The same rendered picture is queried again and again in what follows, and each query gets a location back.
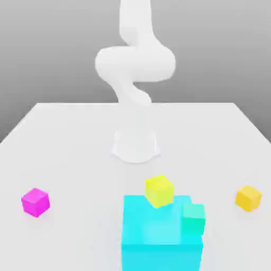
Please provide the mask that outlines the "small orange cube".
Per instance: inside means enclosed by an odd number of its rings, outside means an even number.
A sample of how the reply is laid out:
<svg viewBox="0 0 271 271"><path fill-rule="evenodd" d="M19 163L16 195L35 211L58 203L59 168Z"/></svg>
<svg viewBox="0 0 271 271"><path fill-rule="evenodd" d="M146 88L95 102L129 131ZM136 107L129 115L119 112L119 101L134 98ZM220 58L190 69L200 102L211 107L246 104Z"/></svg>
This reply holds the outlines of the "small orange cube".
<svg viewBox="0 0 271 271"><path fill-rule="evenodd" d="M236 194L235 203L247 212L251 212L259 207L262 193L257 189L246 185L239 189Z"/></svg>

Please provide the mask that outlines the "small magenta cube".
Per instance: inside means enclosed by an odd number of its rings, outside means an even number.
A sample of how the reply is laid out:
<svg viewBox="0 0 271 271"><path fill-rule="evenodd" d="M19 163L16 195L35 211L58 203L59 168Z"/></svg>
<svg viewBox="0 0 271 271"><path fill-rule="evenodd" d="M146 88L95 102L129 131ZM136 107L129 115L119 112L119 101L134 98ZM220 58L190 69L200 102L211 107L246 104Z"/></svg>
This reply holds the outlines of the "small magenta cube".
<svg viewBox="0 0 271 271"><path fill-rule="evenodd" d="M38 218L50 208L49 194L38 188L33 188L21 198L25 213Z"/></svg>

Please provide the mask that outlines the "large cyan box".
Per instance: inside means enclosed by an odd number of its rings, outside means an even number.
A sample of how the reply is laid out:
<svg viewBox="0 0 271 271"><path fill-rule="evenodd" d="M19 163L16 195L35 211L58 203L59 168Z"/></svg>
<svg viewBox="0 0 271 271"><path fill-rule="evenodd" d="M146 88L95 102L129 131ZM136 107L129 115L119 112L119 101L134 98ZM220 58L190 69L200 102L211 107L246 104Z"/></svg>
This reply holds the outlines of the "large cyan box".
<svg viewBox="0 0 271 271"><path fill-rule="evenodd" d="M143 195L126 195L121 239L122 271L200 271L203 241L181 230L188 195L154 208Z"/></svg>

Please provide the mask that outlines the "small yellow cube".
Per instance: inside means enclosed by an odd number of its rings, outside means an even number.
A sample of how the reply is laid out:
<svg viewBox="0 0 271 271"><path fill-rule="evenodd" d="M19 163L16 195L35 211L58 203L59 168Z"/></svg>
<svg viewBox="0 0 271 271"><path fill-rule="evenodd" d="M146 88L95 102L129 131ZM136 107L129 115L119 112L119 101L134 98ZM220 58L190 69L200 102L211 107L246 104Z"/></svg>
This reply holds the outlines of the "small yellow cube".
<svg viewBox="0 0 271 271"><path fill-rule="evenodd" d="M174 201L174 185L164 175L145 180L145 197L154 208L159 208Z"/></svg>

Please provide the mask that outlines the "small teal cube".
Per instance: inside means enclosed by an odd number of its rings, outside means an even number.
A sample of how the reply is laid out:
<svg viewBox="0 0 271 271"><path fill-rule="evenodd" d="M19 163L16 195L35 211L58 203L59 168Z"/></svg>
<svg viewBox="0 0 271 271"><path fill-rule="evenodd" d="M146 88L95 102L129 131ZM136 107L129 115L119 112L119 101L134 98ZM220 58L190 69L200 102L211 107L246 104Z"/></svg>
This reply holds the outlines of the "small teal cube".
<svg viewBox="0 0 271 271"><path fill-rule="evenodd" d="M182 214L182 231L187 234L203 235L205 229L205 207L203 204L184 203Z"/></svg>

